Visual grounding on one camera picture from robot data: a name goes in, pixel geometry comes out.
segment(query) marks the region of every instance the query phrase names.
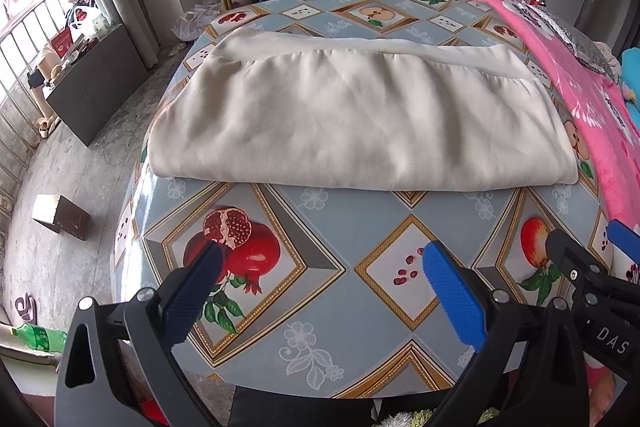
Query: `pink blanket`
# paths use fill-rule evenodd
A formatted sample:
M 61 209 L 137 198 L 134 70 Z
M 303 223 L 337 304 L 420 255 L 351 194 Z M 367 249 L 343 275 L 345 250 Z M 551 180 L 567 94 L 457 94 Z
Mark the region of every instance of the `pink blanket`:
M 600 181 L 609 220 L 629 228 L 640 222 L 640 134 L 620 89 L 585 68 L 526 5 L 514 0 L 476 0 L 491 6 L 531 49 L 562 96 L 584 136 Z

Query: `red box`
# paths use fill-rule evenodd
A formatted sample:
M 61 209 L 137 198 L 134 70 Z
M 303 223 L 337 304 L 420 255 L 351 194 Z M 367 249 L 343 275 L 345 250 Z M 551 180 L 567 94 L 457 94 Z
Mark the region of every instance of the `red box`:
M 71 28 L 69 27 L 61 30 L 57 35 L 51 38 L 51 45 L 60 58 L 65 56 L 73 43 L 74 40 L 71 38 Z

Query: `cream garment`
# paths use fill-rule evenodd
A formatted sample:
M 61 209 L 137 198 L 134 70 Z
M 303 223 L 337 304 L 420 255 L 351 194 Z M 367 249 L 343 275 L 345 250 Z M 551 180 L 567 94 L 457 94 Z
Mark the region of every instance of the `cream garment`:
M 573 184 L 545 88 L 506 46 L 241 28 L 156 118 L 152 171 L 374 190 Z

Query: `green plastic bottle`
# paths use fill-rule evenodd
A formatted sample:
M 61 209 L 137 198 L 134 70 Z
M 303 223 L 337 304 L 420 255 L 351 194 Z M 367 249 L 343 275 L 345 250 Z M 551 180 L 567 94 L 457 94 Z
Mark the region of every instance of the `green plastic bottle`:
M 64 331 L 23 324 L 19 328 L 12 328 L 11 334 L 22 339 L 31 349 L 48 353 L 62 353 L 65 350 L 66 333 Z

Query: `green bottle label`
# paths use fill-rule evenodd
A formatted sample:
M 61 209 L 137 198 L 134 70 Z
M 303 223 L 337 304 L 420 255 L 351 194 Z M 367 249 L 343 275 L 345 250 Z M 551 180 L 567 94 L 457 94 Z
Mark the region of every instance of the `green bottle label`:
M 47 330 L 39 326 L 33 326 L 33 335 L 36 340 L 36 349 L 40 351 L 49 351 L 49 335 Z

